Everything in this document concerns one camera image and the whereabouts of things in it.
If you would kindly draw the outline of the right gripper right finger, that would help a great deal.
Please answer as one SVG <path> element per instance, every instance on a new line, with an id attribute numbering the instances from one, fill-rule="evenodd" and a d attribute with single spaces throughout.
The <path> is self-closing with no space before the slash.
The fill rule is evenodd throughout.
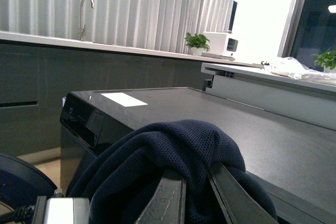
<path id="1" fill-rule="evenodd" d="M 277 223 L 231 175 L 222 163 L 208 170 L 208 179 L 227 223 Z"/>

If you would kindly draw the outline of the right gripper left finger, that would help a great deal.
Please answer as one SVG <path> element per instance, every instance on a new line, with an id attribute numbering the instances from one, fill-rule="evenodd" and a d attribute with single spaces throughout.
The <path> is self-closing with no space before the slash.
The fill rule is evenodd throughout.
<path id="1" fill-rule="evenodd" d="M 185 222 L 186 182 L 181 176 L 163 176 L 135 223 Z"/>

